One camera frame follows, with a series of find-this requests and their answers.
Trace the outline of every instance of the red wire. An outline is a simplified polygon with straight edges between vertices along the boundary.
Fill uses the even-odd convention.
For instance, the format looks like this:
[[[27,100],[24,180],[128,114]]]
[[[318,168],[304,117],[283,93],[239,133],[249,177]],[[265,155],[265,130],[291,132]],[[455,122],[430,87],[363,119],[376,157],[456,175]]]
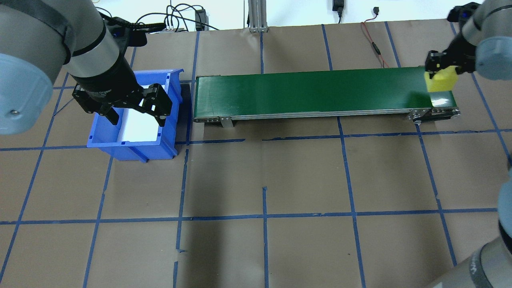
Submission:
[[[377,18],[377,15],[375,15],[375,17],[371,18],[371,19],[366,19],[364,22],[361,22],[362,26],[365,28],[366,30],[366,33],[368,34],[368,38],[370,39],[370,42],[373,43],[373,39],[372,39],[372,36],[370,35],[370,32],[368,31],[368,27],[366,27],[366,21],[370,21],[370,20],[374,20]],[[382,67],[384,68],[384,64],[386,64],[386,66],[388,66],[389,68],[389,65],[388,63],[384,60],[384,58],[382,57],[382,55],[379,55],[380,59],[382,60]]]

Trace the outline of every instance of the cable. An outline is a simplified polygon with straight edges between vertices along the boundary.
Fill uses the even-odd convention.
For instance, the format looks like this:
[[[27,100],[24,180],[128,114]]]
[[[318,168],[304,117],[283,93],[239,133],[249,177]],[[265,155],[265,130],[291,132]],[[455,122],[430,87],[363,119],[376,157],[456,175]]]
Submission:
[[[171,7],[173,10],[172,12],[170,13],[170,24],[173,26],[173,17],[174,17],[174,11],[176,10],[176,7],[172,6],[172,5],[167,5],[167,7],[165,8],[165,13],[169,14],[169,7]],[[167,19],[167,24],[169,24],[169,16],[166,16],[165,19]],[[174,30],[174,32],[178,32],[178,28],[180,27],[180,20],[179,19],[176,19],[178,21],[178,26],[176,28],[176,30]],[[185,24],[185,30],[188,31],[188,26],[187,26],[187,22],[183,21],[183,23]]]
[[[167,14],[167,13],[161,13],[161,12],[153,12],[153,13],[148,13],[148,14],[145,14],[145,15],[142,15],[139,17],[139,19],[137,20],[137,22],[140,22],[140,20],[146,16],[149,16],[149,15],[169,15],[170,14]],[[176,17],[176,18],[180,18],[180,19],[183,19],[183,20],[187,20],[187,21],[191,21],[191,22],[194,22],[194,23],[199,23],[199,24],[202,24],[204,26],[207,26],[207,27],[210,27],[212,29],[215,29],[215,30],[218,30],[217,28],[211,26],[211,25],[208,25],[206,23],[203,23],[203,22],[199,22],[199,21],[195,21],[195,20],[192,20],[192,19],[188,19],[188,18],[183,18],[183,17],[180,17],[180,16],[176,16],[176,15],[173,15],[173,17]]]
[[[178,9],[178,7],[180,7],[180,6],[186,6],[186,8],[185,8],[185,9],[181,9],[181,10],[179,10],[179,9]],[[181,17],[183,17],[183,15],[181,15],[181,11],[185,11],[185,10],[187,10],[187,9],[189,9],[189,8],[192,8],[192,9],[194,10],[194,12],[195,12],[195,15],[197,15],[197,16],[198,16],[198,18],[199,18],[199,19],[201,19],[201,15],[200,15],[200,14],[199,14],[199,12],[197,11],[197,9],[196,9],[196,8],[194,8],[194,6],[201,7],[201,9],[204,9],[204,7],[203,7],[203,6],[201,6],[201,5],[189,5],[189,4],[186,4],[186,3],[180,3],[180,4],[178,4],[178,5],[176,5],[176,6],[174,7],[174,9],[173,9],[173,11],[172,11],[171,15],[174,15],[174,11],[177,11],[177,12],[180,14],[180,16],[181,16]]]
[[[370,31],[368,31],[368,27],[366,27],[366,22],[367,21],[375,20],[377,18],[377,16],[379,15],[379,8],[378,7],[374,7],[373,8],[373,13],[375,13],[375,17],[370,18],[370,19],[366,19],[364,22],[361,22],[361,24],[365,28],[366,33],[368,34],[368,38],[369,38],[369,40],[370,40],[370,42],[372,44],[373,50],[375,50],[375,53],[377,53],[378,57],[382,60],[382,67],[385,68],[384,65],[386,65],[389,68],[388,63],[384,60],[382,54],[380,53],[379,48],[377,47],[377,44],[375,44],[375,42],[373,42],[372,36],[370,35]]]
[[[115,23],[121,27],[130,28],[133,30],[148,30],[148,32],[157,32],[157,31],[162,31],[163,29],[165,29],[165,23],[140,24],[140,23],[138,23],[139,21],[137,21],[137,23],[129,23],[129,22],[124,22],[124,21],[120,21],[118,19],[109,17],[101,12],[99,14],[101,15],[101,17],[103,19],[105,19],[109,22]]]
[[[112,14],[111,14],[107,9],[103,9],[103,8],[101,8],[101,7],[96,7],[96,9],[103,10],[103,11],[105,11],[106,13],[108,13],[110,17],[112,17]]]

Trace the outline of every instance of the floor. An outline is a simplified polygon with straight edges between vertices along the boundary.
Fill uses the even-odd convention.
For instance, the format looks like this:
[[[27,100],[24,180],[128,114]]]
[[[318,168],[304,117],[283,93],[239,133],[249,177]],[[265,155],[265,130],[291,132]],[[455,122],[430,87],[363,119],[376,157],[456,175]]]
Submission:
[[[422,65],[444,20],[369,23],[392,67]],[[379,68],[359,24],[156,34],[134,70],[201,75]],[[498,235],[510,82],[463,75],[459,119],[404,115],[191,124],[173,160],[85,147],[62,72],[29,132],[0,137],[0,287],[422,287]]]

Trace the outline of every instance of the conveyor leg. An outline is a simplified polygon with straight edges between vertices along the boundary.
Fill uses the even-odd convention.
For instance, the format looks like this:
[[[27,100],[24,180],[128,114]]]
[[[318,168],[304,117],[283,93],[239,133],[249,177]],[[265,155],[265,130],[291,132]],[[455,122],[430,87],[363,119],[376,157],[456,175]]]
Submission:
[[[233,121],[231,117],[219,117],[221,120],[221,125],[224,128],[233,128]]]

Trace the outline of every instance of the blue tape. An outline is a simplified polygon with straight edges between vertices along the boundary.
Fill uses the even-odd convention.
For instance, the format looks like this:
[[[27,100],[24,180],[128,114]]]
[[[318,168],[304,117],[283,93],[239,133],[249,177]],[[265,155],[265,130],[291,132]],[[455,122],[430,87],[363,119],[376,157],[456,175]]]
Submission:
[[[75,86],[53,87],[53,90],[75,89]]]
[[[263,258],[265,267],[265,288],[268,288],[268,228],[267,228],[267,187],[263,187]]]
[[[400,64],[400,60],[398,59],[398,53],[396,53],[395,43],[393,42],[393,36],[391,36],[391,30],[389,30],[388,22],[385,21],[384,24],[385,24],[386,30],[388,32],[389,41],[391,42],[391,48],[393,49],[393,53],[395,54],[396,64],[398,67],[402,67],[402,65]]]
[[[244,142],[244,141],[245,141],[245,139],[201,140],[201,141],[190,141],[189,144],[236,143],[236,142]]]
[[[113,161],[114,161],[114,158],[112,156],[110,156],[109,165],[106,169],[106,174],[105,174],[105,182],[103,184],[103,192],[101,193],[101,199],[99,202],[98,214],[96,215],[96,221],[94,224],[93,238],[91,241],[91,248],[89,249],[89,256],[87,258],[87,266],[86,266],[86,272],[83,277],[82,288],[87,287],[87,281],[89,280],[89,271],[91,270],[91,262],[93,260],[94,246],[96,245],[96,237],[98,236],[98,229],[99,229],[99,224],[100,224],[100,220],[101,220],[101,213],[103,211],[103,204],[105,203],[105,191],[109,184],[110,172],[112,170]]]
[[[347,149],[345,146],[345,137],[343,134],[342,123],[338,120],[338,129],[339,129],[339,137],[342,141],[342,154],[343,154],[343,164],[345,166],[345,176],[347,177],[347,187],[349,190],[349,199],[350,199],[350,212],[352,214],[352,222],[354,226],[354,238],[355,238],[355,248],[357,251],[357,262],[359,263],[359,275],[361,277],[361,286],[362,288],[366,288],[366,279],[365,279],[365,271],[362,265],[362,254],[361,254],[361,244],[359,242],[359,230],[357,228],[357,212],[355,209],[354,203],[354,195],[352,193],[352,182],[350,181],[350,170],[349,170],[349,162],[347,159]]]
[[[455,26],[453,26],[453,23],[450,22],[450,26],[452,27],[452,32],[454,35],[457,35],[457,31],[455,30]]]
[[[260,32],[260,74],[264,74],[265,69],[263,65],[263,32]]]
[[[324,34],[325,49],[327,50],[327,60],[329,61],[329,71],[332,71],[331,51],[329,50],[329,42],[327,41],[327,33],[325,32],[324,24],[322,24],[322,32]]]
[[[132,60],[130,60],[130,67],[133,68],[133,62],[135,61],[135,53],[137,52],[137,47],[133,48],[132,52]]]
[[[358,216],[384,216],[384,215],[421,215],[421,214],[436,214],[436,213],[439,213],[439,210],[357,212],[357,215]]]
[[[181,178],[181,197],[180,197],[180,212],[179,212],[180,220],[178,221],[178,231],[176,232],[176,250],[180,249],[180,244],[181,244],[181,224],[182,224],[181,218],[183,218],[183,206],[185,204],[185,188],[186,188],[186,184],[187,184],[188,152],[189,152],[189,150],[187,149],[185,151],[185,160],[183,163],[183,176]]]
[[[346,217],[346,216],[352,216],[352,212],[267,214],[267,218],[310,218],[310,217]]]
[[[241,219],[261,219],[264,218],[262,214],[249,214],[249,215],[231,215],[231,216],[200,216],[200,217],[187,217],[183,221],[219,221],[219,220],[241,220]]]
[[[497,208],[465,208],[465,209],[443,209],[443,213],[485,213],[497,212]],[[367,211],[356,212],[357,216],[384,216],[384,215],[421,215],[436,214],[439,210],[405,210],[405,211]],[[290,214],[267,214],[267,218],[311,218],[311,217],[349,217],[352,212],[328,212],[328,213],[290,213]],[[139,223],[139,222],[177,222],[177,221],[222,221],[241,219],[263,219],[263,214],[231,215],[231,216],[208,216],[208,217],[159,217],[159,218],[119,218],[100,219],[100,223]],[[70,219],[70,220],[22,220],[19,224],[82,224],[96,223],[95,219]],[[15,225],[17,221],[0,221],[0,225]]]
[[[91,263],[93,261],[93,253],[94,253],[94,246],[96,245],[96,237],[98,236],[98,228],[99,228],[99,220],[101,218],[101,211],[103,210],[103,203],[105,201],[105,193],[101,194],[101,200],[99,203],[98,208],[98,215],[96,216],[96,223],[94,224],[94,232],[93,232],[93,238],[91,241],[91,247],[89,248],[89,256],[87,257],[87,266],[86,266],[86,272],[83,277],[83,285],[82,288],[87,287],[87,281],[89,280],[89,272],[91,270]]]
[[[173,288],[176,288],[176,283],[178,282],[178,262],[174,262],[174,269],[173,269]]]
[[[75,145],[75,146],[50,146],[44,147],[43,150],[66,150],[66,149],[85,149],[86,145]]]
[[[60,108],[57,112],[55,112],[55,114],[53,114],[52,117],[55,117],[57,116],[57,114],[59,114],[67,105],[69,105],[69,103],[71,103],[71,101],[73,101],[75,98],[71,98],[66,104],[64,104],[64,106],[62,108]]]
[[[439,216],[441,217],[441,223],[443,225],[444,235],[446,237],[446,242],[448,244],[448,250],[449,250],[450,256],[452,258],[452,264],[453,264],[453,266],[457,266],[457,259],[455,258],[455,252],[453,250],[452,240],[450,238],[450,233],[448,232],[448,226],[446,225],[446,219],[444,218],[441,200],[439,200],[437,198],[438,191],[437,191],[436,181],[434,180],[434,174],[432,173],[432,167],[430,165],[429,156],[426,152],[425,143],[423,141],[423,136],[421,135],[421,131],[420,131],[420,128],[418,125],[416,125],[416,130],[418,131],[419,142],[421,145],[421,149],[423,151],[423,157],[425,159],[426,168],[429,172],[430,182],[432,184],[432,190],[434,191],[434,197],[435,197],[436,203],[437,203],[437,209],[439,210]]]
[[[335,138],[335,139],[339,138],[339,135],[276,137],[276,138],[272,138],[272,139],[263,139],[262,141],[333,139],[333,138]]]
[[[462,131],[434,131],[434,132],[422,132],[422,135],[444,135],[444,134],[476,134],[476,133],[495,133],[496,130],[462,130]]]
[[[478,84],[477,78],[475,77],[474,73],[471,74],[471,77],[473,78],[473,82],[475,83],[475,86],[477,87],[478,94],[480,94],[480,98],[482,99],[485,109],[487,110],[487,113],[489,114],[489,118],[490,118],[491,122],[493,123],[494,129],[496,129],[496,134],[498,134],[498,138],[500,139],[501,146],[503,147],[503,150],[505,151],[505,155],[507,156],[508,163],[510,165],[512,165],[512,158],[510,157],[510,153],[508,151],[505,140],[503,139],[503,136],[501,135],[500,129],[498,128],[498,124],[496,123],[493,113],[490,110],[489,104],[487,104],[487,100],[485,100],[485,96],[483,95],[482,89],[480,88],[480,85]]]
[[[94,219],[71,219],[71,220],[25,220],[21,221],[21,225],[34,225],[34,224],[85,224],[96,223]]]
[[[443,213],[483,213],[497,212],[498,208],[467,208],[467,209],[443,209]]]
[[[176,222],[185,220],[180,217],[160,217],[160,218],[119,218],[119,219],[100,219],[100,223],[142,223],[142,222]]]
[[[64,77],[64,82],[63,82],[62,86],[64,86],[64,84],[68,80],[68,76],[69,76],[69,73],[66,73],[66,76]],[[57,109],[59,107],[60,99],[62,98],[62,93],[63,93],[63,89],[60,90],[59,97],[57,99],[57,103],[55,104],[55,107],[53,109],[53,114],[55,114],[55,112],[57,111]],[[19,212],[18,220],[16,222],[16,226],[14,227],[14,231],[12,233],[11,241],[9,242],[9,247],[7,248],[7,253],[5,255],[4,263],[2,264],[2,270],[0,270],[0,283],[2,282],[2,279],[4,278],[5,269],[7,268],[7,263],[9,262],[9,257],[11,256],[12,247],[14,246],[14,242],[16,240],[16,236],[18,235],[19,225],[20,225],[20,223],[22,221],[23,214],[25,213],[25,208],[27,207],[27,202],[28,202],[29,197],[30,197],[30,192],[32,191],[32,187],[34,185],[34,180],[35,180],[35,177],[37,175],[37,171],[39,170],[39,165],[41,164],[41,159],[42,159],[42,155],[43,155],[43,152],[44,152],[44,147],[46,146],[46,142],[48,141],[48,136],[50,136],[50,130],[52,129],[53,120],[54,120],[54,118],[52,117],[50,119],[50,123],[48,124],[48,129],[46,131],[45,140],[44,140],[44,142],[42,144],[42,148],[41,148],[41,151],[39,153],[39,157],[37,158],[37,162],[36,162],[36,165],[35,165],[35,168],[34,168],[34,172],[32,173],[32,178],[30,179],[30,184],[29,184],[29,187],[27,189],[27,193],[25,195],[25,198],[23,200],[23,205],[22,205],[22,208],[21,208],[21,210]]]
[[[344,138],[352,138],[352,137],[371,137],[371,136],[377,136],[377,137],[388,137],[388,136],[411,136],[411,135],[418,135],[417,132],[398,132],[398,133],[376,133],[376,134],[348,134],[344,135]]]
[[[190,144],[190,130],[192,128],[192,103],[194,99],[194,88],[196,86],[196,67],[197,67],[197,54],[199,50],[199,35],[200,31],[196,32],[196,46],[194,48],[194,64],[192,65],[192,81],[190,83],[190,107],[188,109],[188,121],[187,121],[187,135],[185,144]]]
[[[41,147],[21,147],[21,148],[0,148],[0,151],[30,151],[42,150]]]

